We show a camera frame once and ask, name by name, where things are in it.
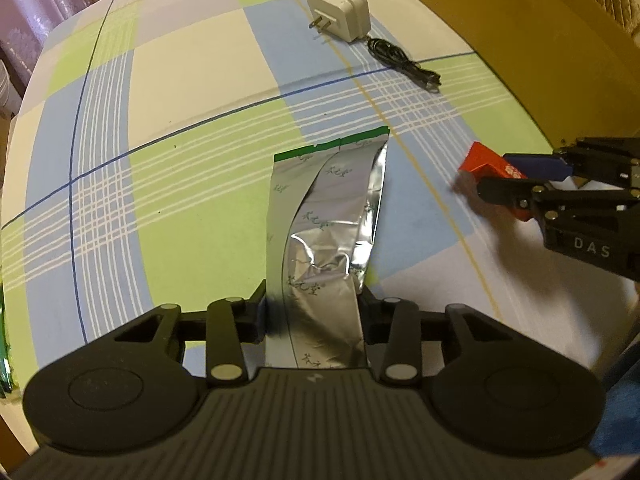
cardboard box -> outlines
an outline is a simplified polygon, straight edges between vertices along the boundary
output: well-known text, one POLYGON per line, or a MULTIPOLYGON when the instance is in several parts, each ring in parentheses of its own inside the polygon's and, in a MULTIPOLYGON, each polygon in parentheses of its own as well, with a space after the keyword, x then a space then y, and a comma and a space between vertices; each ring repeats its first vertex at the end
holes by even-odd
POLYGON ((478 52, 554 147, 640 133, 640 46, 594 0, 420 1, 478 52))

crumpled foil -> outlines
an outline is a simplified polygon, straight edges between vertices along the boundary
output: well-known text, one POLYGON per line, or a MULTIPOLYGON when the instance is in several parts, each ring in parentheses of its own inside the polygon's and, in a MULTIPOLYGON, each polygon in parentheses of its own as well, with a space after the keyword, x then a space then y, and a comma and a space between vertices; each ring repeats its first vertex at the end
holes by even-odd
POLYGON ((267 235, 266 363, 367 365, 356 295, 373 247, 388 128, 277 155, 267 235))

power adapter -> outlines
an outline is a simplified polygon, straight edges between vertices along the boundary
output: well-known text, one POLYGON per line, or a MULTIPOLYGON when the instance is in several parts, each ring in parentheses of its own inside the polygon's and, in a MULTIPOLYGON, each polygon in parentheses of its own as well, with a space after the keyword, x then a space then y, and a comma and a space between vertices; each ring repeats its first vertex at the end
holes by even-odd
POLYGON ((421 68, 393 43, 368 36, 371 30, 371 18, 367 0, 306 0, 306 2, 313 18, 309 28, 315 27, 319 32, 327 32, 347 43, 366 38, 369 53, 380 63, 404 73, 429 92, 438 91, 439 74, 421 68))
POLYGON ((367 0, 306 0, 313 21, 309 28, 317 27, 347 43, 361 39, 371 30, 367 0))

table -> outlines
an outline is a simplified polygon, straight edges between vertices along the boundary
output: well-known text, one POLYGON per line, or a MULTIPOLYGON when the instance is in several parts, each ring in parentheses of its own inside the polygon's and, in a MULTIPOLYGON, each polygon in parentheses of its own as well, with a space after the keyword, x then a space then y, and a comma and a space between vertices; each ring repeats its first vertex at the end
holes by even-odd
MULTIPOLYGON (((309 30, 304 0, 101 0, 52 31, 2 197, 22 384, 157 304, 247 297, 264 277, 273 154, 383 124, 370 288, 430 310, 467 303, 585 365, 611 353, 634 317, 631 284, 452 190, 473 140, 548 152, 536 125, 423 4, 369 5, 372 33, 439 72, 440 94, 309 30)), ((188 349, 190 370, 203 352, 188 349)))

white stripe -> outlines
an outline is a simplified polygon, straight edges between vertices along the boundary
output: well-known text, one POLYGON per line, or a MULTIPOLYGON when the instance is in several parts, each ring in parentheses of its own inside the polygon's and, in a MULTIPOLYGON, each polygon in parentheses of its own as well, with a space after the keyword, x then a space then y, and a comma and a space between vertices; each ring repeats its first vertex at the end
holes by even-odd
MULTIPOLYGON (((118 34, 111 34, 110 38, 113 41, 113 43, 116 42, 116 37, 118 34)), ((106 67, 107 64, 104 64, 103 67, 105 67, 105 70, 103 71, 103 75, 106 72, 106 67)), ((88 150, 86 149, 86 146, 83 146, 83 150, 82 150, 82 157, 81 157, 81 161, 82 161, 82 166, 81 168, 85 168, 85 161, 88 162, 89 165, 95 165, 95 159, 97 157, 94 156, 94 153, 96 151, 96 145, 97 145, 97 134, 95 132, 97 132, 97 128, 98 128, 98 118, 99 118, 99 111, 100 111, 100 104, 102 102, 102 99, 104 97, 104 76, 100 78, 100 83, 98 86, 98 90, 95 92, 95 105, 91 108, 92 110, 92 129, 90 132, 86 132, 86 141, 85 141, 85 145, 88 145, 88 150)), ((96 179, 96 174, 92 173, 89 177, 90 180, 90 186, 91 186, 91 190, 92 190, 92 194, 90 195, 89 199, 90 202, 89 204, 93 203, 96 200, 96 185, 95 185, 95 179, 96 179)), ((78 180, 78 184, 79 184, 79 189, 84 189, 84 181, 78 180)), ((83 202, 81 202, 80 205, 80 209, 79 209, 79 213, 80 213, 80 219, 78 222, 78 226, 79 229, 81 231, 81 233, 84 235, 84 239, 86 240, 86 237, 90 234, 92 237, 92 240, 94 240, 97 235, 98 235, 98 223, 97 221, 94 221, 94 213, 89 209, 86 210, 84 208, 85 206, 85 202, 86 200, 84 200, 83 202), (91 229, 89 229, 88 225, 84 222, 86 215, 89 215, 90 218, 90 224, 91 224, 91 229)), ((102 272, 100 272, 100 268, 102 267, 102 259, 100 257, 100 251, 94 251, 93 252, 93 261, 91 261, 91 259, 89 257, 84 258, 83 259, 83 272, 86 273, 84 279, 85 281, 89 284, 89 288, 90 288, 90 300, 94 306, 94 311, 98 312, 98 308, 101 307, 102 310, 102 320, 104 321, 105 324, 105 332, 108 332, 109 330, 112 330, 113 328, 115 328, 114 323, 113 323, 113 317, 111 316, 111 312, 107 309, 105 309, 105 299, 104 296, 106 294, 105 291, 105 283, 104 283, 104 275, 102 272), (95 303, 95 295, 93 294, 93 284, 92 284, 92 271, 95 272, 95 279, 96 279, 96 285, 97 285, 97 296, 98 296, 98 303, 95 303)), ((98 332, 100 333, 100 321, 98 319, 98 332)))
MULTIPOLYGON (((116 65, 117 63, 115 62, 115 59, 113 60, 113 76, 115 76, 115 72, 116 72, 116 65)), ((107 117, 107 113, 111 111, 111 95, 113 92, 113 81, 114 78, 112 77, 110 79, 109 82, 109 86, 106 89, 107 91, 107 99, 105 100, 105 104, 102 110, 102 132, 101 132, 101 144, 102 144, 102 153, 101 153, 101 159, 104 160, 108 160, 109 158, 109 154, 108 154, 108 126, 109 126, 109 121, 106 120, 107 117)), ((118 101, 118 88, 116 86, 116 92, 115 92, 115 101, 113 103, 113 105, 117 108, 120 109, 120 102, 118 101)), ((116 153, 115 151, 115 144, 116 144, 116 139, 119 137, 119 129, 120 129, 120 125, 116 124, 115 121, 113 121, 111 130, 113 130, 113 132, 111 133, 111 142, 112 145, 114 147, 113 149, 113 153, 116 153)), ((97 165, 97 160, 94 160, 94 167, 97 165)), ((104 185, 104 180, 101 179, 100 180, 101 184, 102 184, 102 196, 105 196, 109 193, 109 189, 108 187, 105 187, 104 185)), ((97 209, 93 206, 92 203, 92 212, 95 211, 96 212, 96 216, 98 215, 97 209)), ((109 273, 109 285, 111 285, 111 288, 114 291, 114 295, 113 295, 113 301, 115 303, 115 308, 116 311, 118 313, 118 319, 120 320, 119 325, 122 325, 127 319, 126 314, 123 313, 123 309, 124 309, 124 300, 122 299, 122 290, 120 291, 116 291, 115 290, 115 285, 114 285, 114 274, 117 276, 118 275, 118 267, 117 267, 117 262, 116 262, 116 255, 115 252, 113 251, 113 244, 110 243, 109 240, 109 234, 111 233, 111 224, 113 222, 113 213, 115 213, 116 215, 118 214, 117 212, 112 212, 111 211, 111 201, 106 203, 106 207, 105 207, 105 217, 106 217, 106 222, 103 223, 104 227, 105 227, 105 231, 107 234, 107 243, 105 244, 105 250, 106 250, 106 267, 107 267, 107 271, 109 273)), ((99 269, 95 269, 96 272, 99 272, 101 275, 104 275, 104 264, 102 262, 100 262, 100 268, 99 269)), ((109 293, 107 290, 107 283, 105 282, 105 287, 104 287, 104 291, 105 291, 105 296, 107 297, 107 300, 110 301, 110 297, 109 297, 109 293)), ((111 305, 110 302, 108 304, 105 305, 106 309, 108 311, 111 311, 111 305)))
MULTIPOLYGON (((498 84, 498 86, 496 86, 496 85, 485 85, 485 86, 480 87, 479 89, 483 89, 483 88, 486 88, 486 90, 488 91, 488 90, 493 89, 493 88, 500 88, 500 85, 499 84, 498 84)), ((475 90, 476 90, 476 92, 468 92, 468 95, 470 96, 470 95, 473 95, 473 94, 476 94, 476 93, 480 93, 478 89, 475 89, 475 90)), ((324 120, 326 120, 326 117, 323 114, 321 114, 321 117, 322 117, 322 121, 321 122, 324 122, 324 120)), ((292 127, 287 131, 292 131, 292 130, 295 131, 296 129, 297 129, 296 127, 292 127)), ((222 146, 215 146, 211 150, 207 150, 206 152, 200 152, 196 156, 188 158, 187 160, 182 160, 180 162, 180 166, 178 167, 177 171, 183 171, 183 170, 185 170, 187 168, 190 168, 190 167, 194 166, 194 164, 187 164, 187 162, 191 162, 191 161, 195 161, 196 163, 205 162, 205 161, 208 162, 211 159, 211 157, 209 155, 211 155, 212 153, 214 154, 214 156, 219 156, 219 155, 223 155, 223 154, 226 154, 229 151, 231 151, 229 149, 224 150, 224 151, 220 151, 221 149, 228 148, 228 147, 231 147, 231 146, 234 146, 234 148, 232 148, 232 149, 237 149, 237 148, 241 148, 241 147, 243 147, 245 145, 248 145, 251 142, 259 142, 260 140, 263 140, 264 138, 271 137, 271 136, 273 136, 273 134, 269 135, 269 136, 265 136, 264 135, 265 132, 268 132, 268 131, 271 131, 271 130, 275 130, 276 134, 283 133, 282 129, 278 129, 278 127, 275 126, 273 128, 268 128, 266 130, 263 130, 263 131, 261 131, 261 132, 259 132, 257 134, 252 134, 250 136, 242 136, 242 139, 245 140, 245 142, 241 142, 241 141, 236 140, 236 141, 230 142, 228 144, 224 144, 222 146)), ((166 167, 162 168, 162 172, 163 173, 166 172, 166 167)), ((108 180, 110 181, 112 178, 120 178, 120 174, 117 173, 115 175, 115 177, 109 177, 108 180)), ((149 184, 154 184, 156 181, 157 181, 157 175, 156 174, 150 174, 146 178, 137 179, 137 181, 136 181, 136 191, 139 191, 139 190, 143 189, 144 187, 148 186, 149 184)), ((108 200, 108 197, 106 195, 103 197, 103 199, 100 202, 98 202, 98 205, 101 205, 103 202, 105 202, 105 200, 108 200)))
MULTIPOLYGON (((100 67, 98 67, 95 72, 93 72, 92 74, 92 78, 91 78, 91 82, 89 84, 89 91, 88 91, 88 95, 87 95, 87 99, 85 101, 85 106, 84 106, 84 111, 82 112, 82 126, 80 129, 80 138, 78 139, 78 160, 76 161, 76 168, 81 169, 82 168, 82 157, 83 157, 83 153, 84 153, 84 142, 86 139, 86 129, 87 129, 87 124, 88 124, 88 117, 89 117, 89 110, 91 109, 91 102, 92 99, 94 98, 95 95, 95 84, 98 81, 98 74, 100 76, 102 76, 102 72, 104 72, 105 70, 105 66, 101 65, 100 67)), ((94 333, 94 338, 97 337, 97 335, 100 333, 100 325, 98 323, 98 316, 97 316, 97 312, 95 311, 95 307, 92 308, 93 304, 89 299, 89 290, 90 287, 87 286, 86 283, 86 269, 85 269, 85 262, 84 260, 80 261, 81 263, 81 267, 82 267, 82 279, 84 281, 84 295, 86 298, 86 304, 87 304, 87 309, 89 310, 89 318, 91 320, 91 327, 92 327, 92 332, 94 333)))
MULTIPOLYGON (((119 124, 120 124, 120 120, 121 120, 121 111, 122 111, 122 106, 120 106, 120 102, 122 100, 122 86, 124 85, 124 69, 126 67, 126 60, 123 63, 123 74, 121 76, 121 80, 122 80, 122 84, 120 85, 120 98, 118 100, 118 129, 119 129, 119 124)), ((120 136, 118 136, 118 151, 120 151, 120 136)), ((122 174, 122 160, 118 161, 118 171, 122 174)), ((123 187, 122 187, 122 179, 120 180, 120 190, 122 191, 123 187)), ((124 210, 125 209, 125 202, 124 202, 124 192, 121 192, 119 194, 119 198, 120 200, 118 200, 118 209, 119 210, 124 210)), ((126 224, 126 216, 123 216, 122 221, 119 224, 119 231, 122 232, 123 231, 123 224, 126 224)), ((125 263, 125 277, 127 280, 127 286, 129 287, 129 291, 133 291, 133 295, 130 298, 131 299, 131 306, 133 309, 133 313, 135 316, 139 316, 143 313, 143 305, 142 305, 142 300, 140 299, 140 290, 138 288, 138 282, 136 279, 136 272, 135 272, 135 268, 133 266, 133 258, 131 256, 131 248, 130 248, 130 240, 127 237, 126 238, 126 243, 123 240, 122 236, 119 236, 120 239, 120 249, 122 250, 122 254, 123 254, 123 261, 125 263)))
MULTIPOLYGON (((393 88, 396 89, 396 90, 398 89, 398 86, 394 85, 392 81, 385 81, 385 82, 382 82, 382 84, 380 85, 380 90, 379 91, 382 92, 383 94, 385 94, 385 93, 388 94, 388 93, 390 93, 390 92, 388 92, 388 88, 390 86, 393 86, 393 88)), ((406 125, 406 124, 414 124, 415 126, 418 126, 418 127, 422 126, 426 130, 428 130, 430 128, 431 124, 432 124, 430 121, 428 121, 428 119, 431 116, 439 116, 439 115, 441 115, 441 114, 437 113, 435 110, 433 110, 430 107, 430 108, 428 108, 428 110, 429 110, 429 112, 431 114, 430 117, 421 117, 421 114, 424 113, 424 110, 421 110, 420 108, 417 108, 415 104, 413 104, 411 102, 407 102, 404 98, 402 98, 401 101, 408 105, 408 106, 402 107, 403 109, 410 110, 413 116, 418 117, 418 119, 412 121, 412 118, 409 117, 409 115, 407 115, 407 114, 401 115, 401 119, 403 119, 403 122, 402 122, 403 126, 406 125)), ((412 134, 415 137, 415 131, 414 131, 413 128, 412 128, 412 134)), ((442 151, 444 157, 445 158, 449 158, 450 154, 449 154, 448 150, 446 150, 446 148, 444 146, 442 146, 442 145, 440 145, 439 147, 440 147, 440 150, 442 151)), ((438 171, 440 176, 443 177, 443 179, 446 182, 446 178, 444 177, 444 167, 442 165, 442 161, 440 160, 440 158, 434 156, 434 157, 430 157, 430 159, 431 159, 431 163, 433 164, 433 166, 436 168, 436 170, 438 171)))
MULTIPOLYGON (((509 95, 507 98, 494 98, 493 100, 484 100, 484 104, 476 105, 476 106, 472 106, 472 107, 467 107, 467 108, 462 108, 462 109, 458 110, 458 113, 459 114, 460 113, 466 113, 468 111, 473 111, 473 110, 477 110, 477 109, 484 108, 484 107, 487 107, 487 106, 492 106, 493 104, 500 103, 500 102, 508 100, 510 98, 511 98, 511 96, 509 95)), ((406 131, 410 131, 410 130, 409 129, 405 129, 405 130, 403 130, 401 132, 401 134, 405 133, 406 131)), ((196 205, 198 205, 198 204, 200 204, 202 202, 206 202, 207 200, 211 200, 212 198, 216 198, 218 196, 226 194, 227 192, 230 192, 232 190, 241 189, 241 187, 248 186, 250 184, 253 184, 254 182, 258 182, 259 180, 262 180, 264 178, 268 178, 268 176, 270 174, 270 168, 265 168, 265 169, 263 169, 261 171, 263 171, 264 173, 260 173, 260 171, 254 172, 254 173, 252 173, 250 175, 246 175, 246 176, 244 176, 242 178, 234 179, 233 181, 225 182, 225 183, 223 183, 223 184, 221 184, 219 186, 216 186, 216 187, 213 187, 211 189, 205 190, 205 191, 203 191, 201 193, 198 193, 197 195, 187 197, 187 198, 181 200, 179 203, 171 204, 168 209, 165 209, 163 211, 164 214, 160 218, 158 218, 158 215, 155 214, 155 213, 149 213, 149 214, 145 215, 144 217, 138 219, 137 228, 141 228, 141 227, 144 227, 146 225, 152 224, 152 223, 154 223, 156 221, 159 221, 161 219, 166 218, 167 216, 170 216, 170 215, 175 214, 177 212, 184 211, 184 210, 186 210, 186 209, 188 209, 190 207, 196 206, 196 205), (251 178, 250 180, 246 181, 247 177, 252 177, 254 175, 256 175, 255 178, 251 178), (229 184, 235 184, 235 183, 237 183, 237 184, 235 186, 233 186, 232 188, 223 189, 226 186, 228 186, 229 184), (178 204, 184 204, 184 205, 176 208, 176 205, 178 205, 178 204)), ((122 234, 126 234, 128 232, 132 232, 133 230, 135 230, 134 229, 134 222, 132 222, 130 224, 126 224, 125 228, 123 229, 122 234)), ((98 241, 98 246, 102 245, 103 243, 104 242, 98 241)), ((15 286, 20 285, 20 281, 21 281, 20 280, 20 276, 18 276, 18 282, 8 283, 8 285, 7 285, 8 286, 8 290, 9 290, 9 288, 15 288, 15 286)))
MULTIPOLYGON (((120 72, 118 74, 118 79, 117 79, 117 88, 116 88, 116 97, 115 97, 115 101, 114 101, 114 106, 116 107, 115 110, 115 117, 113 118, 113 125, 114 125, 114 130, 115 130, 115 135, 112 137, 112 141, 111 141, 111 153, 112 156, 116 155, 119 153, 120 151, 120 111, 122 109, 122 87, 124 85, 123 83, 123 79, 124 79, 124 68, 126 66, 126 57, 127 54, 124 53, 122 56, 120 56, 120 72)), ((107 143, 104 143, 104 148, 105 148, 105 152, 104 152, 104 156, 103 156, 103 160, 107 160, 108 158, 108 154, 106 153, 106 149, 107 149, 107 143)), ((120 170, 120 165, 121 162, 118 161, 116 163, 116 172, 120 170)), ((108 188, 103 188, 104 194, 107 194, 109 192, 108 188)), ((118 189, 116 188, 116 198, 119 199, 121 193, 118 192, 118 189)), ((111 226, 111 222, 108 222, 107 227, 109 228, 111 226)), ((127 269, 127 262, 126 262, 126 258, 124 257, 124 245, 126 245, 128 243, 128 238, 123 238, 123 237, 118 237, 120 240, 120 252, 122 254, 122 261, 123 264, 125 266, 125 273, 127 274, 128 277, 128 269, 127 269)), ((111 285, 113 286, 113 297, 114 297, 114 301, 116 303, 116 307, 118 308, 118 314, 121 316, 120 322, 127 322, 129 320, 129 317, 127 316, 127 309, 126 309, 126 304, 124 301, 124 296, 122 294, 122 287, 120 285, 120 276, 118 275, 118 263, 117 263, 117 257, 116 257, 116 249, 115 249, 115 241, 112 237, 111 239, 111 243, 107 245, 107 254, 111 253, 111 260, 113 261, 113 276, 111 275, 111 265, 110 265, 110 277, 111 277, 111 285)), ((136 313, 136 307, 133 304, 133 300, 131 298, 131 306, 133 309, 134 314, 136 313)))
POLYGON ((36 267, 35 269, 31 269, 29 272, 22 273, 16 278, 12 280, 6 280, 5 282, 5 291, 9 292, 10 290, 14 290, 18 286, 25 285, 27 282, 30 282, 34 278, 37 278, 50 270, 57 269, 58 267, 65 265, 66 263, 71 261, 71 252, 67 251, 66 253, 60 254, 60 256, 55 257, 52 260, 48 260, 47 263, 43 266, 36 267))
MULTIPOLYGON (((407 108, 409 110, 411 109, 410 107, 397 107, 396 111, 404 109, 404 108, 407 108)), ((447 116, 449 116, 449 114, 446 113, 446 112, 445 113, 439 113, 439 114, 435 114, 434 117, 431 117, 430 120, 433 122, 433 119, 435 118, 436 119, 435 122, 437 123, 439 120, 442 120, 441 118, 446 118, 447 116)), ((394 117, 396 117, 396 114, 390 114, 389 117, 390 118, 394 118, 394 117)), ((368 124, 366 124, 366 126, 379 123, 379 119, 377 117, 372 117, 370 119, 371 119, 370 122, 368 124)), ((356 121, 352 121, 352 123, 358 123, 359 127, 364 127, 363 124, 362 124, 362 119, 356 120, 356 121)), ((414 124, 416 124, 415 121, 406 121, 406 123, 404 123, 402 126, 399 127, 400 132, 403 132, 404 131, 403 128, 406 128, 408 125, 413 126, 414 124)), ((340 125, 339 128, 337 128, 335 126, 331 127, 331 128, 327 128, 325 130, 321 130, 320 132, 316 132, 311 137, 313 138, 314 142, 319 142, 321 140, 324 140, 324 139, 327 139, 327 138, 331 138, 333 136, 332 133, 334 132, 334 130, 335 131, 341 130, 341 131, 344 132, 347 129, 348 126, 350 126, 349 123, 343 123, 343 124, 340 125)), ((241 160, 249 159, 249 162, 241 164, 241 166, 244 166, 247 163, 253 162, 255 160, 255 157, 258 154, 263 153, 263 154, 267 154, 267 155, 271 156, 271 154, 273 153, 273 151, 276 148, 279 150, 280 148, 286 147, 287 145, 290 146, 291 142, 295 142, 295 141, 281 142, 281 143, 278 143, 278 144, 276 144, 274 146, 270 146, 269 148, 266 148, 266 149, 263 149, 263 150, 258 150, 256 152, 249 153, 249 154, 244 155, 242 157, 236 158, 235 160, 229 160, 226 163, 220 164, 217 167, 209 168, 208 170, 205 170, 204 172, 200 172, 200 173, 197 173, 195 175, 188 176, 186 179, 183 179, 181 181, 172 182, 171 184, 169 184, 169 186, 173 187, 173 186, 178 186, 180 184, 187 184, 187 183, 191 183, 193 185, 195 183, 202 182, 204 180, 202 178, 203 175, 209 175, 210 177, 219 176, 220 174, 226 173, 228 171, 232 171, 234 169, 233 167, 231 167, 231 168, 228 168, 227 170, 220 171, 220 168, 224 168, 224 167, 227 167, 227 166, 232 166, 232 165, 236 164, 237 162, 239 162, 241 160)), ((189 186, 182 186, 180 189, 185 189, 187 187, 189 187, 189 186)), ((157 191, 155 191, 155 192, 153 192, 151 194, 148 194, 146 196, 139 197, 139 199, 136 201, 136 206, 137 207, 147 206, 149 203, 156 202, 157 200, 163 200, 165 197, 167 197, 169 194, 171 194, 171 189, 170 189, 169 194, 165 193, 165 191, 166 191, 166 189, 163 188, 163 189, 157 190, 157 191), (156 198, 154 200, 149 200, 149 199, 151 199, 151 198, 153 198, 155 196, 158 196, 158 195, 160 195, 158 198, 156 198)), ((129 212, 130 210, 132 210, 133 204, 127 206, 127 208, 128 208, 127 212, 129 212)))
MULTIPOLYGON (((368 85, 364 85, 365 89, 372 89, 375 88, 375 84, 368 84, 368 85)), ((283 110, 272 110, 271 112, 266 112, 265 114, 259 116, 258 118, 250 118, 244 121, 240 121, 239 123, 235 123, 231 126, 227 126, 226 128, 222 128, 221 130, 217 130, 214 132, 211 132, 210 134, 207 134, 206 136, 202 136, 202 137, 197 137, 196 139, 193 139, 183 145, 180 146, 180 148, 178 148, 177 150, 172 150, 171 152, 164 152, 164 153, 160 153, 159 155, 153 156, 149 159, 147 159, 145 162, 142 162, 141 164, 136 166, 136 171, 143 171, 148 167, 151 167, 155 164, 163 164, 165 162, 165 160, 167 160, 168 158, 172 158, 173 156, 178 156, 180 155, 182 152, 190 149, 190 148, 197 148, 199 147, 201 144, 206 144, 207 142, 209 142, 210 140, 212 140, 210 137, 215 136, 216 134, 221 134, 225 131, 228 131, 229 129, 233 129, 233 128, 238 128, 239 126, 243 125, 243 124, 256 124, 256 121, 258 124, 262 123, 263 121, 266 120, 270 120, 270 119, 275 119, 275 118, 280 118, 283 116, 286 116, 287 114, 291 113, 291 112, 301 112, 304 110, 308 110, 310 108, 314 107, 314 103, 317 102, 322 102, 322 104, 329 104, 331 102, 336 102, 336 101, 340 101, 343 98, 347 97, 347 96, 358 96, 360 94, 359 89, 357 88, 353 88, 353 89, 348 89, 348 90, 344 90, 341 92, 337 92, 335 94, 331 95, 331 99, 326 100, 324 96, 321 96, 319 98, 315 98, 312 100, 308 100, 306 102, 302 102, 299 103, 297 105, 292 105, 288 108, 284 108, 283 110)), ((129 173, 131 170, 125 170, 125 174, 129 173)), ((82 198, 82 194, 76 194, 75 195, 76 198, 82 198)), ((66 209, 66 207, 68 206, 68 202, 61 202, 59 204, 57 204, 54 208, 51 208, 49 210, 44 211, 43 213, 41 213, 40 215, 38 215, 37 217, 30 219, 29 221, 24 223, 24 233, 26 233, 28 230, 30 230, 31 228, 36 227, 37 224, 46 221, 47 219, 49 219, 51 216, 55 215, 56 213, 60 212, 61 210, 66 209)), ((11 235, 6 236, 3 240, 3 243, 9 243, 12 240, 18 238, 18 236, 21 234, 20 230, 15 230, 11 235)), ((20 241, 18 241, 16 248, 20 248, 22 246, 22 244, 20 243, 20 241)))
MULTIPOLYGON (((435 60, 427 60, 427 61, 423 61, 422 64, 429 64, 429 63, 433 63, 433 61, 438 61, 439 59, 435 59, 435 60)), ((455 66, 443 66, 443 67, 439 67, 437 69, 435 69, 436 72, 438 72, 438 74, 440 75, 447 75, 447 74, 455 74, 457 72, 466 72, 467 70, 474 70, 476 68, 481 68, 484 72, 489 72, 490 70, 487 68, 487 66, 478 58, 475 58, 475 60, 472 60, 471 62, 468 63, 460 63, 457 64, 455 66)), ((443 81, 443 84, 447 83, 447 79, 445 78, 443 81)))

